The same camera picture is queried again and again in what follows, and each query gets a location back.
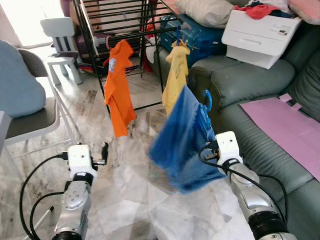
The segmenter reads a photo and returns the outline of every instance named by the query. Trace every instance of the blue towel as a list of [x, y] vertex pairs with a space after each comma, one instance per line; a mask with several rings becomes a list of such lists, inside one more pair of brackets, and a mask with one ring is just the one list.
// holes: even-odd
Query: blue towel
[[205, 119], [201, 104], [189, 88], [184, 86], [163, 129], [149, 150], [149, 157], [167, 172], [171, 184], [182, 193], [196, 191], [209, 182], [226, 176], [216, 167], [198, 159], [198, 151], [215, 139], [214, 130], [211, 126], [203, 126], [201, 118]]

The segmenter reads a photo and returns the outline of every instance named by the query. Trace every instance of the pillow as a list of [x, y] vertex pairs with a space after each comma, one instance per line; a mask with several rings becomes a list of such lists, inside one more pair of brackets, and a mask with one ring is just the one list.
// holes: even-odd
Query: pillow
[[33, 114], [46, 104], [44, 88], [29, 72], [19, 51], [0, 40], [0, 111], [11, 118]]
[[234, 6], [226, 0], [177, 0], [181, 13], [209, 28], [225, 28]]
[[320, 0], [288, 0], [288, 5], [308, 24], [320, 25]]

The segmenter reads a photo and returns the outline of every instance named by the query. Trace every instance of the blue clothes hanger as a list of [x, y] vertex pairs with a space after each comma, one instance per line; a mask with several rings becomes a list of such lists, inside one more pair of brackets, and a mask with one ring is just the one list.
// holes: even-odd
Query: blue clothes hanger
[[202, 125], [208, 130], [211, 127], [211, 120], [208, 116], [208, 112], [212, 109], [212, 97], [208, 90], [204, 90], [202, 93], [203, 97], [207, 97], [208, 106], [201, 104], [201, 108], [204, 112], [205, 119], [201, 118]]
[[176, 45], [179, 46], [180, 43], [180, 25], [176, 26]]

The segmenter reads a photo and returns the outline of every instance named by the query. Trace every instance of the green leather sofa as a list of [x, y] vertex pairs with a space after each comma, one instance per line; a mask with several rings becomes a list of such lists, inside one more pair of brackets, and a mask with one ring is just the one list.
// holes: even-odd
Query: green leather sofa
[[[163, 78], [170, 64], [160, 51]], [[151, 65], [159, 75], [158, 59]], [[224, 56], [196, 62], [189, 70], [188, 86], [197, 99], [208, 89], [212, 96], [209, 117], [215, 133], [234, 131], [244, 162], [259, 174], [279, 178], [289, 202], [288, 229], [298, 240], [320, 239], [320, 183], [262, 130], [239, 107], [258, 99], [289, 93], [301, 111], [320, 122], [320, 27], [303, 23], [286, 52], [269, 70]], [[282, 190], [273, 179], [261, 178], [284, 207]]]

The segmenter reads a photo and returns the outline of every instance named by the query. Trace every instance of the blue suitcase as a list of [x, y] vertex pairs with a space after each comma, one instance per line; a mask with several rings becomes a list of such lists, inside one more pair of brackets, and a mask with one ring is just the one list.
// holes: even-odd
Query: blue suitcase
[[[180, 39], [183, 40], [190, 49], [190, 55], [186, 56], [188, 68], [200, 59], [212, 55], [224, 55], [227, 51], [227, 46], [221, 42], [224, 29], [209, 28], [195, 22], [192, 18], [185, 14], [179, 15], [187, 22], [191, 29], [185, 28], [179, 31]], [[164, 16], [162, 20], [174, 18], [173, 16]], [[163, 21], [161, 28], [174, 28], [181, 25], [178, 20]], [[172, 43], [177, 40], [177, 31], [168, 31], [161, 34], [161, 45], [169, 52], [172, 50]]]

